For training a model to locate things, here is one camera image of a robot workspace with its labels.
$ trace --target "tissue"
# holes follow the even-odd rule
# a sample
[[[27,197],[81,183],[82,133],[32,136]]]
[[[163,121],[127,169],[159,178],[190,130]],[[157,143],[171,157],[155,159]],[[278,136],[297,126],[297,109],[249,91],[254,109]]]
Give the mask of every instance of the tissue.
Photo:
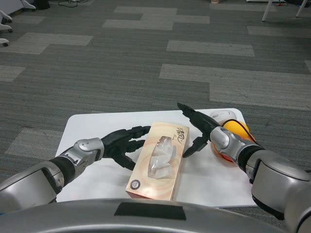
[[[172,179],[174,171],[171,163],[176,156],[176,146],[172,145],[172,138],[161,137],[152,152],[148,177],[154,179]]]

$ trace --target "tissue box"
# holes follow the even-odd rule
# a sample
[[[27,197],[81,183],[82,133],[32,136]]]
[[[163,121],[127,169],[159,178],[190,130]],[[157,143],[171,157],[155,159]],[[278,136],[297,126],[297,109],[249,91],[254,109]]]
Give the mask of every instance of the tissue box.
[[[154,122],[125,191],[133,198],[172,200],[189,127]]]

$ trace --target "white table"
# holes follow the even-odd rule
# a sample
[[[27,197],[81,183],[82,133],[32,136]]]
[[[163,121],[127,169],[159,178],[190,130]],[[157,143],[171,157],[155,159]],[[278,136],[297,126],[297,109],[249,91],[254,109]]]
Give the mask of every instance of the white table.
[[[215,110],[199,111],[209,115]],[[229,110],[236,114],[239,121],[244,122],[239,110]],[[192,141],[201,135],[181,111],[74,115],[67,122],[56,155],[79,139],[102,138],[115,130],[151,125],[154,121],[189,126],[191,145]],[[139,153],[140,150],[137,150],[129,155],[136,161]],[[57,196],[57,201],[130,198],[125,192],[130,175],[131,171],[119,166],[112,159],[102,159],[86,168],[81,176],[64,187]],[[247,175],[232,163],[214,155],[210,144],[184,159],[180,176],[176,201],[216,207],[255,205]]]

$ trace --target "orange object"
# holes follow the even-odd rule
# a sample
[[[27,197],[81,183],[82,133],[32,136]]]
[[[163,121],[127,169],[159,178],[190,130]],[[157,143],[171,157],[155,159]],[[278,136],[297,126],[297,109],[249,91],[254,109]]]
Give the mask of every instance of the orange object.
[[[247,125],[245,125],[243,122],[240,122],[239,123],[241,125],[244,126],[244,128],[249,132],[249,128],[247,127]],[[241,138],[243,139],[246,139],[246,140],[249,140],[251,142],[254,142],[255,141],[247,134],[247,132],[245,131],[245,129],[239,124],[237,123],[236,121],[229,121],[227,122],[226,124],[223,125],[223,127],[227,130],[229,130],[230,132],[233,132],[235,134],[237,134],[238,136],[240,136]],[[214,150],[214,152],[221,158],[223,158],[224,160],[228,161],[228,162],[231,162],[233,163],[233,161],[231,160],[231,158],[227,155],[224,155],[224,154],[221,154],[219,153],[214,144],[212,143],[212,149]]]

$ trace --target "floor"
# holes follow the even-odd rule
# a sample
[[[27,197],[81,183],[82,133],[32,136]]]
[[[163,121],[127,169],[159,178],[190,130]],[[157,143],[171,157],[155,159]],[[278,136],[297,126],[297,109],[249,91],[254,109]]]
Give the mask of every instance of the floor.
[[[0,182],[51,159],[74,114],[238,108],[311,168],[311,9],[244,0],[91,0],[13,18],[0,47]],[[229,208],[285,228],[258,207]]]

